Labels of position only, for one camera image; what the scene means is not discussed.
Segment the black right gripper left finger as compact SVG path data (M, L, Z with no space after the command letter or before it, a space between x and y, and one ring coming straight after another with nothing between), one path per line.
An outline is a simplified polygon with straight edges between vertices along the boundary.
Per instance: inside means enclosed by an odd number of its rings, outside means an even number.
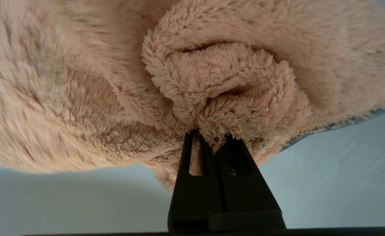
M190 174L192 145L199 138L203 174ZM225 211L220 162L198 130L184 138L179 169L168 213L169 232L223 232Z

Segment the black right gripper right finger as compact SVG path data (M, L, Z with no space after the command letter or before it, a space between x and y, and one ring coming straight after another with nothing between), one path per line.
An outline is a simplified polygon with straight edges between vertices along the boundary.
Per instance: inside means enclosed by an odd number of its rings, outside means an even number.
M231 135L217 151L223 207L228 212L281 211L243 140Z

